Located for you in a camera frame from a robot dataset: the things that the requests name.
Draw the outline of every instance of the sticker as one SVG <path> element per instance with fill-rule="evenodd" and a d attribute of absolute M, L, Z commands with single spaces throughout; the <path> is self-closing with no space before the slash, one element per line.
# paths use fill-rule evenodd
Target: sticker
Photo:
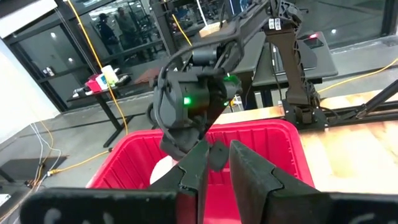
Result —
<path fill-rule="evenodd" d="M 282 28 L 280 28 L 280 19 L 276 18 L 275 19 L 275 29 L 276 30 L 281 30 Z"/>
<path fill-rule="evenodd" d="M 274 19 L 268 20 L 268 27 L 269 29 L 275 29 Z"/>

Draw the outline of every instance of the power strip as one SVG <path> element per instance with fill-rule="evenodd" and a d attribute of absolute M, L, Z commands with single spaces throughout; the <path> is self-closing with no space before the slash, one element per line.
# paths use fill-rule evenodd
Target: power strip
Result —
<path fill-rule="evenodd" d="M 0 206 L 6 203 L 11 198 L 9 194 L 0 194 Z"/>

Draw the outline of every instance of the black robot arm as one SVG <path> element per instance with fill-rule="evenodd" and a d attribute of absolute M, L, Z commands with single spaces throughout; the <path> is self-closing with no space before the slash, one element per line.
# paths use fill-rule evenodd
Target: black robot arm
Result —
<path fill-rule="evenodd" d="M 287 103 L 299 123 L 311 123 L 319 95 L 306 81 L 297 45 L 302 23 L 300 10 L 281 0 L 254 1 L 245 11 L 193 46 L 179 50 L 162 67 L 154 83 L 150 119 L 163 130 L 161 148 L 180 160 L 203 137 L 234 95 L 240 80 L 229 76 L 244 56 L 244 46 L 257 32 L 280 52 L 289 82 Z M 168 67 L 183 54 L 192 53 L 183 70 Z"/>

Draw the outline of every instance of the red plastic bin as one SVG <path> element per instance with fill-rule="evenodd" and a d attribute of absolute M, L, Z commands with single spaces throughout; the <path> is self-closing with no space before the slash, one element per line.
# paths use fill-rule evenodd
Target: red plastic bin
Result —
<path fill-rule="evenodd" d="M 229 146 L 239 140 L 294 177 L 313 186 L 311 173 L 296 128 L 279 119 L 214 125 L 207 140 Z M 166 154 L 159 149 L 162 131 L 136 131 L 118 142 L 94 175 L 88 188 L 145 189 L 157 162 Z M 210 171 L 206 195 L 205 224 L 238 224 L 229 164 L 222 172 Z"/>

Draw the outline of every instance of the green led light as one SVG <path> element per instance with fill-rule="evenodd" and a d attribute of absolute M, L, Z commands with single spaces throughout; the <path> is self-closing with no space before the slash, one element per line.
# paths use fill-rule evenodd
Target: green led light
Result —
<path fill-rule="evenodd" d="M 190 105 L 192 103 L 192 100 L 190 97 L 184 97 L 184 105 Z"/>

